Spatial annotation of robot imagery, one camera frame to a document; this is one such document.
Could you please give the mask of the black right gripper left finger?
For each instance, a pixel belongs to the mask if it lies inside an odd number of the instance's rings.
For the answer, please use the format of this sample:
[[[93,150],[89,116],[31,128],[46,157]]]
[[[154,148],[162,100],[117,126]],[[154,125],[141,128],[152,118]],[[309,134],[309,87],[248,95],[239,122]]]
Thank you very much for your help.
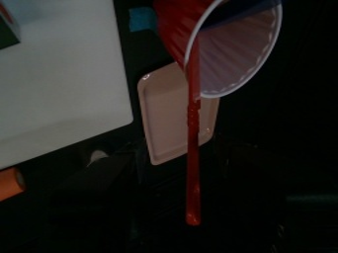
[[[84,227],[101,222],[106,193],[116,178],[112,158],[101,149],[93,150],[85,167],[58,184],[50,198],[52,225]]]

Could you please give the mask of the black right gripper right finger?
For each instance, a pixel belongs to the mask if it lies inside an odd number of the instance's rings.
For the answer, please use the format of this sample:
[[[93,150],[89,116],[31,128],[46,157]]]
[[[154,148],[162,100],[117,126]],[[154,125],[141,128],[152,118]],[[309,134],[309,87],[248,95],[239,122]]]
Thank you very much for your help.
[[[291,159],[253,147],[252,162],[268,190],[281,202],[284,216],[295,223],[323,224],[323,173],[308,161]]]

